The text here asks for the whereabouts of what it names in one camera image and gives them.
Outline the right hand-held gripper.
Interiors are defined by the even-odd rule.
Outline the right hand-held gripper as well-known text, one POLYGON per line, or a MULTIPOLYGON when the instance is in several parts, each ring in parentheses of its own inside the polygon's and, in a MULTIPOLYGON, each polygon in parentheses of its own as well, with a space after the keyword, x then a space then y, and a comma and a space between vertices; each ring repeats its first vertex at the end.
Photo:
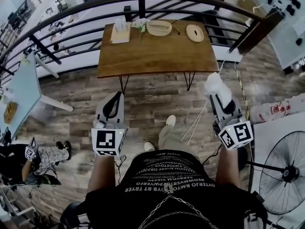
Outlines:
POLYGON ((240 148, 253 140, 250 121, 243 115, 240 103, 235 97, 226 107, 217 95, 210 95, 210 101, 215 116, 214 134, 220 138, 226 149, 240 148))

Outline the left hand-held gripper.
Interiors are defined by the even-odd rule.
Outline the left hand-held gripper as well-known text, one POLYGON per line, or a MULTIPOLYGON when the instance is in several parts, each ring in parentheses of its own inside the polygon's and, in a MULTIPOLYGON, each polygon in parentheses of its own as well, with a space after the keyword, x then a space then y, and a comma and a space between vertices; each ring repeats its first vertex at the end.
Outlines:
POLYGON ((99 156, 119 156, 127 131, 128 126, 124 124, 124 95, 117 91, 97 105, 91 129, 94 152, 99 156))

